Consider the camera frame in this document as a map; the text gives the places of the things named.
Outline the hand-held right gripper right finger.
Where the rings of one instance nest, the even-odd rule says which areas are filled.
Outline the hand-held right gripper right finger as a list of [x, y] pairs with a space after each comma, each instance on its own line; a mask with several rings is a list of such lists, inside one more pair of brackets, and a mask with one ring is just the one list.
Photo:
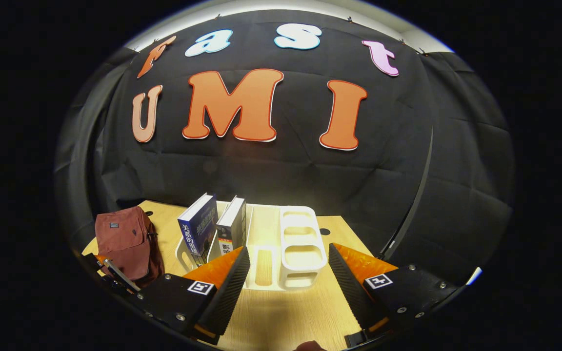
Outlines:
[[329, 245], [328, 262], [361, 327], [360, 341], [407, 331], [460, 290], [419, 265], [397, 267], [339, 243]]

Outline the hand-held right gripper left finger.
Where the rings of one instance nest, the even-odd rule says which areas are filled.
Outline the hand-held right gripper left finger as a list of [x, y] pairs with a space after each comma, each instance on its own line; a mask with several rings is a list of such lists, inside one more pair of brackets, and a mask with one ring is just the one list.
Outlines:
[[166, 273], [127, 302], [147, 317], [194, 339], [217, 345], [240, 297], [250, 269], [244, 246], [194, 269], [185, 276]]

